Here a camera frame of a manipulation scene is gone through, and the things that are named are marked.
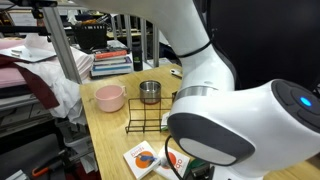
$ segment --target wire rack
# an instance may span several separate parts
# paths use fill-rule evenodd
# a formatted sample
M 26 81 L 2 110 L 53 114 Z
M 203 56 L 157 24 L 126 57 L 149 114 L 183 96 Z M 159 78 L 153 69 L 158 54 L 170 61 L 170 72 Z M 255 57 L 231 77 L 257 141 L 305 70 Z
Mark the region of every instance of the wire rack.
M 171 110 L 173 99 L 174 93 L 172 97 L 160 98 L 153 105 L 142 103 L 140 98 L 129 99 L 129 124 L 125 128 L 126 132 L 161 131 L 162 115 Z

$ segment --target maroon fabric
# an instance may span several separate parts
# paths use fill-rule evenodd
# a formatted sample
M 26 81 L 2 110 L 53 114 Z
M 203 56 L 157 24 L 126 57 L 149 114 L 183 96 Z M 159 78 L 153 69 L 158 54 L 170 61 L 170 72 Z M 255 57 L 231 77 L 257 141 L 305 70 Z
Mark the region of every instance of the maroon fabric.
M 36 74 L 33 74 L 28 69 L 20 67 L 13 62 L 26 62 L 21 59 L 16 59 L 0 54 L 0 68 L 1 67 L 14 67 L 19 70 L 24 80 L 26 81 L 31 92 L 42 103 L 44 108 L 50 109 L 59 106 L 54 93 L 49 86 Z

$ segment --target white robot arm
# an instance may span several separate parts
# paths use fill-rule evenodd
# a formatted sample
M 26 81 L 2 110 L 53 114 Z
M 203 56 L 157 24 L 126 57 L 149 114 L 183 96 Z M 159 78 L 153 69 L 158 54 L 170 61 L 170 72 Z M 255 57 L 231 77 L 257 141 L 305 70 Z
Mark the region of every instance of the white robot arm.
M 210 39 L 193 0 L 75 0 L 101 12 L 129 14 L 155 24 L 178 55 Z M 234 76 L 210 45 L 180 58 L 183 80 L 168 120 L 179 146 L 215 164 L 215 180 L 258 180 L 270 170 L 320 150 L 320 102 L 284 80 L 234 91 Z

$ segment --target orange logo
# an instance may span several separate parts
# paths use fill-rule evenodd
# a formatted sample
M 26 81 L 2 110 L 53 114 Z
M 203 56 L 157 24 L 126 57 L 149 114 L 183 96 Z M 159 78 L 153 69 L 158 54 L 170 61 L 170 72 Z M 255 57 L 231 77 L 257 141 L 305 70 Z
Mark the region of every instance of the orange logo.
M 141 169 L 149 167 L 153 161 L 157 160 L 157 158 L 153 157 L 153 154 L 149 151 L 142 151 L 135 158 L 137 167 Z
M 176 156 L 172 152 L 168 152 L 168 154 L 169 154 L 169 159 L 170 159 L 171 163 L 173 164 L 173 166 L 175 166 L 176 163 L 177 163 Z M 164 155 L 164 157 L 161 158 L 161 164 L 160 165 L 164 169 L 170 169 L 170 165 L 169 165 L 165 155 Z

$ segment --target metal cup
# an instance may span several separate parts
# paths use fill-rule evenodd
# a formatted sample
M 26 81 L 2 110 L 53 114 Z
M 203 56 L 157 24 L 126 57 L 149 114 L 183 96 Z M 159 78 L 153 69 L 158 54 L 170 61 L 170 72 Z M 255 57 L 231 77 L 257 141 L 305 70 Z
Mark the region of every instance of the metal cup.
M 140 83 L 140 100 L 145 104 L 156 104 L 161 100 L 161 84 L 157 81 Z

